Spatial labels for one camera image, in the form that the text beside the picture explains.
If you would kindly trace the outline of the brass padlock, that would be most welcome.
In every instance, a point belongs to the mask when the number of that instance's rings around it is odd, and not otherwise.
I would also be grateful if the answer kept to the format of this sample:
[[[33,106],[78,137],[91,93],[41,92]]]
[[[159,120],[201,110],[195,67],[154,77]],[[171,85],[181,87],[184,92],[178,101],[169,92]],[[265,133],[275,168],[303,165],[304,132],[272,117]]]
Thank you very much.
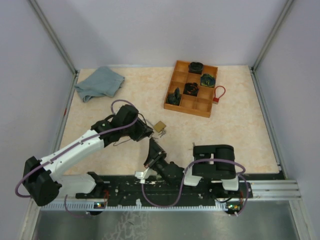
[[[166,125],[162,121],[158,121],[157,123],[153,124],[150,121],[147,120],[147,123],[153,127],[153,129],[157,132],[160,133],[162,132],[165,128]]]

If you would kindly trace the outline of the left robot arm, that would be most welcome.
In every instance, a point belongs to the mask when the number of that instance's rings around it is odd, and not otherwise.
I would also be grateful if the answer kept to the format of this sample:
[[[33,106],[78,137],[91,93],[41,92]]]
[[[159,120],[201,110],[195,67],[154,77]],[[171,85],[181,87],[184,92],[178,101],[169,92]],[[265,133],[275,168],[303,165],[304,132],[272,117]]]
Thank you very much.
[[[153,129],[139,118],[139,111],[130,104],[120,107],[117,113],[97,121],[81,137],[64,148],[37,159],[25,161],[21,184],[39,207],[48,205],[58,196],[88,194],[97,199],[104,186],[92,173],[65,176],[64,173],[89,155],[102,150],[123,137],[135,142],[149,138]]]

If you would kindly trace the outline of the black cable lock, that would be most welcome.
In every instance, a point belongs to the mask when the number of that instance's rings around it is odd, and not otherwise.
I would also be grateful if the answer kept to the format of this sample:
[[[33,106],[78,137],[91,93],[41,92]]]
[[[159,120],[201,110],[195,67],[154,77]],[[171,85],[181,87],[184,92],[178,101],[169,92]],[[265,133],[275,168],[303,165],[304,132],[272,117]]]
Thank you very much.
[[[138,113],[138,115],[139,115],[140,117],[142,117],[142,121],[143,121],[146,125],[148,125],[148,122],[147,122],[147,120],[145,119],[145,117],[143,116],[143,114]]]

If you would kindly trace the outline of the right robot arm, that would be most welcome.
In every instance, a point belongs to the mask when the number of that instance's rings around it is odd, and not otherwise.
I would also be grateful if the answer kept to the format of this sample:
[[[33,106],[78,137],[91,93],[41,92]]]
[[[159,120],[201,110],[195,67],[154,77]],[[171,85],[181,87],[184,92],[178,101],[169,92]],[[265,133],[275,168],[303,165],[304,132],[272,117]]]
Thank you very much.
[[[196,187],[200,180],[222,181],[224,194],[235,198],[241,192],[241,185],[235,169],[235,152],[231,145],[196,145],[193,147],[192,165],[187,168],[173,161],[166,161],[167,153],[153,139],[149,140],[146,169],[155,171],[165,183],[175,185],[182,181],[185,186]]]

